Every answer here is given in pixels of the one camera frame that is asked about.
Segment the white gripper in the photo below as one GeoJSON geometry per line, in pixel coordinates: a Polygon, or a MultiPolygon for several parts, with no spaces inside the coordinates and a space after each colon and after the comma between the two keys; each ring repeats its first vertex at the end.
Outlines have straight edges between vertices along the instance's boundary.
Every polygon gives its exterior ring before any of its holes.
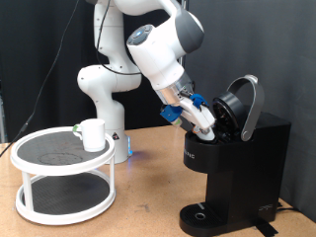
{"type": "Polygon", "coordinates": [[[183,109],[181,116],[196,125],[196,135],[199,138],[213,137],[211,127],[215,118],[207,106],[208,103],[201,95],[182,97],[180,100],[180,107],[183,109]]]}

